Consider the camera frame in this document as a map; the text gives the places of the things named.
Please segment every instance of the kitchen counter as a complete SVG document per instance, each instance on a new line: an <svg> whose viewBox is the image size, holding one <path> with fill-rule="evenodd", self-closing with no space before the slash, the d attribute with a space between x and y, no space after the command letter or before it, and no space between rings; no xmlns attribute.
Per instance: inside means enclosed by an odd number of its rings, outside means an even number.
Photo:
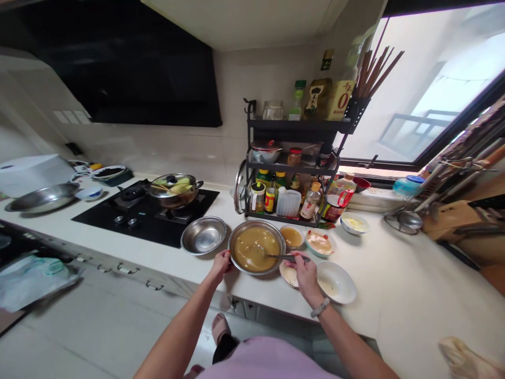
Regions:
<svg viewBox="0 0 505 379"><path fill-rule="evenodd" d="M232 229L245 221L235 213L227 189L204 188L220 191L206 215L222 218ZM107 191L108 196L118 192L117 188ZM50 214L23 216L5 212L8 201L0 202L0 220L186 281L200 283L213 262L214 255L195 257L177 248L70 220L97 203L77 201ZM337 251L329 260L342 266L358 289L352 304L338 307L350 326L377 339L385 361L405 378L449 377L437 348L437 342L449 335L461 338L483 356L505 362L505 298L478 272L424 234L403 235L385 224L380 214L356 213L367 219L370 232L352 236L339 224L329 231L337 242ZM218 289L310 320L310 308L300 293L277 273L257 277L234 270Z"/></svg>

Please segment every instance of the black glass stovetop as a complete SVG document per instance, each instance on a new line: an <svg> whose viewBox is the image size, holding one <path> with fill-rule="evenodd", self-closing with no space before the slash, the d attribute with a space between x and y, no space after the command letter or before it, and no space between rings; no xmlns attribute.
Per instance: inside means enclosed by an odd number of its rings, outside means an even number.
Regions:
<svg viewBox="0 0 505 379"><path fill-rule="evenodd" d="M140 186L145 189L145 195L124 200L120 192L72 218L72 221L180 247L180 237L186 226L203 217L219 195L217 191L199 189L197 198L188 206L167 210L160 206L158 199L147 194L149 185L148 180L139 181L126 188L126 191Z"/></svg>

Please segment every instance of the pink shirt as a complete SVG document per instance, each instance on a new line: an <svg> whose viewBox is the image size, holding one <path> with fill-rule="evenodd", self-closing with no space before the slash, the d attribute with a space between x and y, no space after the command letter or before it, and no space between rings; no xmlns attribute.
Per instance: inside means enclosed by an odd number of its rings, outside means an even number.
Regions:
<svg viewBox="0 0 505 379"><path fill-rule="evenodd" d="M300 350L272 337L241 342L230 358L205 369L198 379L336 379Z"/></svg>

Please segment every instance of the rice cooker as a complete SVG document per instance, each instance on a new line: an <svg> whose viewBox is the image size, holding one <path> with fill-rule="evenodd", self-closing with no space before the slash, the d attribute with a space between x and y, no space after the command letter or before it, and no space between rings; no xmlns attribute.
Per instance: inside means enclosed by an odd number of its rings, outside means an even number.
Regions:
<svg viewBox="0 0 505 379"><path fill-rule="evenodd" d="M66 183L75 171L58 154L37 155L0 163L0 192L17 198L41 188Z"/></svg>

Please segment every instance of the utensil rack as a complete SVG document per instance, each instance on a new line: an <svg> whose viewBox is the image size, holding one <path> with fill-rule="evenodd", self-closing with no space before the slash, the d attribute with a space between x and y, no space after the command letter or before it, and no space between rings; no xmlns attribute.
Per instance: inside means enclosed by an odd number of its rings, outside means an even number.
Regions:
<svg viewBox="0 0 505 379"><path fill-rule="evenodd" d="M330 176L332 179L337 175L340 166L340 153L344 148L347 136L353 134L356 126L365 111L370 99L358 99L353 102L353 107L359 109L355 112L351 112L349 117L350 121L326 121L326 120L300 120L300 121L288 121L288 120L263 120L251 118L256 112L256 100L247 100L247 109L244 111L247 113L247 153L246 153L246 183L244 186L245 191L245 210L244 215L246 217L256 217L263 218L265 220L281 221L289 224L302 225L317 227L319 221L321 220L321 212L326 207L328 201L328 190L329 185L325 189L325 199L320 207L319 211L314 215L312 221L295 220L293 218L280 217L274 214L266 213L253 213L249 211L249 186L255 180L255 169L268 169L269 171L286 171L286 172L297 172L300 174L310 174L310 175L323 175ZM331 156L332 159L329 160L330 167L319 167L311 166L306 163L300 163L297 166L289 166L287 164L287 153L281 153L279 159L276 162L266 164L258 163L254 160L251 154L251 138L256 139L274 139L276 141L285 142L302 142L302 143L318 143L324 141L326 143L330 142L333 144L337 133L343 134L342 141L338 149L332 149Z"/></svg>

